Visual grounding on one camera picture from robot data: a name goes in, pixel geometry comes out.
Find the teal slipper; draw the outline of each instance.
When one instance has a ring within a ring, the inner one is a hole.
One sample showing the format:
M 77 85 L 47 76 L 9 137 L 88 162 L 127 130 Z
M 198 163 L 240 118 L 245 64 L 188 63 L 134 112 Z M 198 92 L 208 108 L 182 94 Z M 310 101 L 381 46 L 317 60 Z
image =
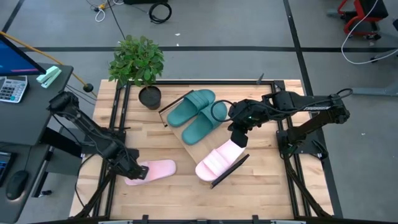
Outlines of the teal slipper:
M 186 144 L 196 144 L 221 124 L 211 116 L 211 106 L 212 104 L 201 110 L 196 120 L 182 132 L 182 140 Z M 224 120 L 227 114 L 225 104 L 217 103 L 213 108 L 213 114 L 219 120 Z
M 183 101 L 167 115 L 167 122 L 173 127 L 179 127 L 215 100 L 216 95 L 211 90 L 193 91 L 185 96 Z

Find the slipper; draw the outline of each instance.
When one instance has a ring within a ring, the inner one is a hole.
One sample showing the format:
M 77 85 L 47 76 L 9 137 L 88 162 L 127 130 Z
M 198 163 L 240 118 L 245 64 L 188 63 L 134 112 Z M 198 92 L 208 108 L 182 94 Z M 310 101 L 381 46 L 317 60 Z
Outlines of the slipper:
M 173 127 L 179 127 L 215 100 L 216 95 L 211 90 L 193 91 L 184 96 L 183 101 L 167 115 L 167 122 Z
M 213 181 L 227 171 L 245 148 L 228 140 L 222 146 L 212 150 L 195 168 L 199 178 L 204 181 Z
M 146 184 L 153 180 L 171 176 L 175 174 L 176 170 L 175 162 L 170 159 L 162 161 L 145 161 L 145 162 L 139 162 L 138 164 L 140 166 L 147 166 L 149 168 L 146 178 L 144 180 L 141 179 L 130 180 L 127 177 L 125 177 L 124 181 L 127 185 Z
M 216 129 L 221 123 L 216 121 L 211 115 L 211 105 L 203 108 L 196 120 L 192 122 L 183 132 L 182 140 L 188 144 L 193 145 L 202 140 L 206 135 Z M 224 120 L 227 114 L 227 109 L 224 103 L 217 103 L 213 108 L 214 116 L 220 120 Z

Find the gray floor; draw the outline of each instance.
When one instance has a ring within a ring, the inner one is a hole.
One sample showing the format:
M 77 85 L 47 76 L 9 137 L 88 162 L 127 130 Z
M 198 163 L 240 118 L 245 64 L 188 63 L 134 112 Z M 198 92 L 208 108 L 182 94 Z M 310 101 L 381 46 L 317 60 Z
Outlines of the gray floor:
M 302 47 L 340 47 L 345 35 L 343 22 L 325 15 L 338 0 L 289 0 Z M 398 2 L 384 0 L 390 17 L 381 22 L 383 32 L 395 35 L 391 19 Z M 0 1 L 2 27 L 16 0 Z M 146 35 L 160 46 L 266 46 L 293 47 L 284 4 L 280 0 L 170 0 L 173 16 L 166 24 L 149 22 L 146 14 L 131 6 L 115 6 L 125 34 Z M 149 6 L 140 5 L 148 10 Z M 84 0 L 25 1 L 8 33 L 34 47 L 114 47 L 122 38 L 110 10 L 97 23 L 95 13 Z M 349 40 L 347 47 L 369 47 L 362 38 Z M 392 38 L 374 47 L 398 47 Z M 98 90 L 107 78 L 112 52 L 50 52 Z M 38 62 L 50 62 L 35 53 Z M 339 53 L 304 53 L 314 94 L 328 95 L 341 88 L 384 86 L 398 81 L 396 58 L 377 64 L 352 65 Z M 347 54 L 354 61 L 369 60 L 373 54 Z M 164 78 L 258 78 L 301 79 L 295 52 L 212 51 L 165 52 Z M 81 88 L 75 79 L 70 85 Z M 398 221 L 398 150 L 395 135 L 398 122 L 397 98 L 351 96 L 345 99 L 351 118 L 344 125 L 325 128 L 336 186 L 346 218 Z M 87 114 L 93 106 L 81 102 Z M 51 175 L 46 187 L 49 197 L 30 199 L 19 223 L 57 220 L 68 216 L 76 178 Z

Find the computer mouse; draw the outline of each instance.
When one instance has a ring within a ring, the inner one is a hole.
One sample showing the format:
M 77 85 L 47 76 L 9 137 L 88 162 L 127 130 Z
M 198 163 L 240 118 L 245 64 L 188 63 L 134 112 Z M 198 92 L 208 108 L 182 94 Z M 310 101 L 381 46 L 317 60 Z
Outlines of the computer mouse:
M 25 190 L 28 176 L 29 173 L 24 170 L 17 171 L 11 176 L 6 187 L 6 197 L 9 200 L 15 200 L 21 196 Z

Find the monitor screen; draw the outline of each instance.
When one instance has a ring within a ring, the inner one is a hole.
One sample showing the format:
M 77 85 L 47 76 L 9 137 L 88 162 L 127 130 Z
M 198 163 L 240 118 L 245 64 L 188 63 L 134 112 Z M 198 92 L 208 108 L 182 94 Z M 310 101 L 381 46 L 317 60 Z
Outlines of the monitor screen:
M 43 68 L 37 65 L 24 52 L 0 35 L 0 77 L 40 75 L 43 71 Z

